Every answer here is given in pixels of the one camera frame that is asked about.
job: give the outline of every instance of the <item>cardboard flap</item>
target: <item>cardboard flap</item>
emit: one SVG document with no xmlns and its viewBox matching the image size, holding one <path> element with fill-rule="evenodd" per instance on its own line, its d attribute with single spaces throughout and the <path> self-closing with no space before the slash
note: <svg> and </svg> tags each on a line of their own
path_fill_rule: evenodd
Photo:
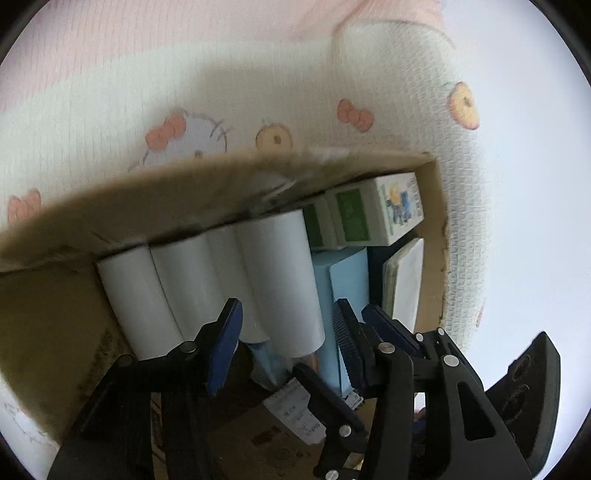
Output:
<svg viewBox="0 0 591 480">
<path fill-rule="evenodd" d="M 197 233 L 359 176 L 415 170 L 431 160 L 395 151 L 248 149 L 141 171 L 57 202 L 0 234 L 0 271 Z"/>
</svg>

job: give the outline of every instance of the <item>paper roll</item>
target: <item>paper roll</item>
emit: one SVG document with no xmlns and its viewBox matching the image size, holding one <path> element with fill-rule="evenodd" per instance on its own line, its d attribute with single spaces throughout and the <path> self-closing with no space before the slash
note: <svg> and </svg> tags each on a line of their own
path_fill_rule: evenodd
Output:
<svg viewBox="0 0 591 480">
<path fill-rule="evenodd" d="M 182 343 L 148 247 L 98 263 L 105 292 L 131 348 L 140 360 L 166 355 Z"/>
<path fill-rule="evenodd" d="M 322 314 L 301 210 L 236 226 L 262 326 L 284 357 L 324 342 Z"/>
<path fill-rule="evenodd" d="M 185 340 L 215 322 L 225 304 L 205 235 L 153 247 L 164 294 Z"/>
<path fill-rule="evenodd" d="M 217 228 L 207 232 L 206 236 L 224 298 L 232 297 L 242 302 L 240 340 L 246 343 L 266 342 L 269 337 L 261 327 L 261 314 L 248 280 L 235 227 Z"/>
</svg>

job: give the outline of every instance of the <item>hello kitty print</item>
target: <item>hello kitty print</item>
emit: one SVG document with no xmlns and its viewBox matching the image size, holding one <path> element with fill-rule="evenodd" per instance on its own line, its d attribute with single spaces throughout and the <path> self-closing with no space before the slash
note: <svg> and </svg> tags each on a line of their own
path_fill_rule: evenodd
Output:
<svg viewBox="0 0 591 480">
<path fill-rule="evenodd" d="M 173 111 L 162 125 L 147 133 L 148 150 L 130 170 L 225 153 L 228 149 L 227 134 L 231 128 L 224 127 L 223 123 L 222 119 L 214 120 L 206 115 L 192 115 L 180 109 Z"/>
</svg>

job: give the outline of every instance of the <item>patterned fabric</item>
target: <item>patterned fabric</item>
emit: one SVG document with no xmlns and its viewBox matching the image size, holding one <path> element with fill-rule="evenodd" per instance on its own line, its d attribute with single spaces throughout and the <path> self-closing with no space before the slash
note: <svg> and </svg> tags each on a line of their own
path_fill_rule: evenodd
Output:
<svg viewBox="0 0 591 480">
<path fill-rule="evenodd" d="M 488 247 L 478 99 L 438 30 L 435 0 L 334 3 L 307 0 L 297 12 L 279 0 L 49 3 L 0 66 L 0 227 L 179 156 L 428 151 L 449 209 L 443 322 L 466 348 Z M 252 22 L 239 15 L 247 10 Z M 402 21 L 383 21 L 392 18 Z M 3 432 L 12 417 L 0 408 Z M 37 478 L 51 462 L 43 448 L 21 458 Z"/>
</svg>

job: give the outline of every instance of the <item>label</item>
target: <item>label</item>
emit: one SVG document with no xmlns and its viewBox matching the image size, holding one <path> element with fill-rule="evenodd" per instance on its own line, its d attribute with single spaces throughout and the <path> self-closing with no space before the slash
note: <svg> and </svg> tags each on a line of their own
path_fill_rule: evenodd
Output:
<svg viewBox="0 0 591 480">
<path fill-rule="evenodd" d="M 310 394 L 293 378 L 285 387 L 267 398 L 263 405 L 306 444 L 314 445 L 324 440 L 326 428 L 308 410 L 309 400 Z M 363 398 L 355 392 L 345 398 L 345 403 L 353 410 L 362 402 Z"/>
<path fill-rule="evenodd" d="M 404 227 L 413 218 L 413 209 L 409 201 L 407 185 L 401 184 L 399 178 L 392 179 L 383 187 L 388 189 L 386 192 L 382 191 L 382 195 L 385 196 L 384 207 L 392 235 L 395 228 Z"/>
<path fill-rule="evenodd" d="M 318 221 L 315 205 L 305 205 L 302 207 L 301 211 L 304 214 L 308 243 L 311 247 L 322 247 L 324 242 L 322 241 L 322 232 L 320 230 L 320 222 Z"/>
<path fill-rule="evenodd" d="M 367 242 L 369 228 L 363 209 L 361 190 L 353 189 L 335 195 L 339 207 L 339 215 L 343 224 L 345 240 L 348 242 Z"/>
</svg>

